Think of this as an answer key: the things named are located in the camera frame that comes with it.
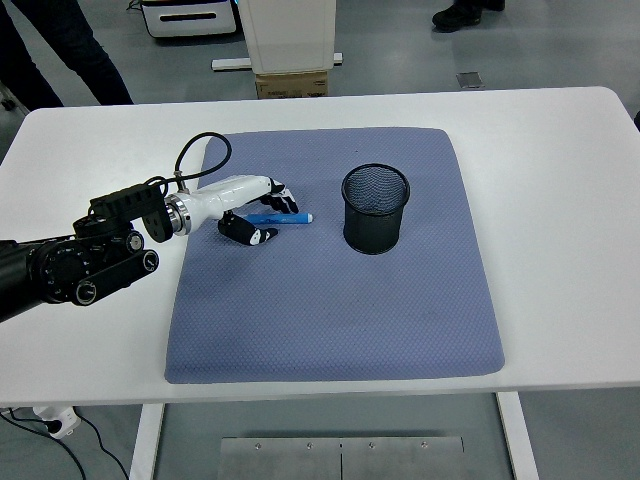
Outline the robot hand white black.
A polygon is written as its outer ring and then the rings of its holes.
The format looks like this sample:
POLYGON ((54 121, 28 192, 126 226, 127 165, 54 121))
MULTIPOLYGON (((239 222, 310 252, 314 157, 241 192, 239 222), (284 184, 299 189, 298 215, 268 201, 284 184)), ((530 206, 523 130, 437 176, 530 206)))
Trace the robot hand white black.
POLYGON ((246 245, 265 243, 278 234, 275 228, 261 229, 233 213, 236 208, 254 201, 283 214, 297 214, 298 205, 290 190, 267 176, 236 175, 210 184, 189 194, 180 194, 186 208, 185 231, 196 231, 205 221, 217 220, 219 232, 246 245))

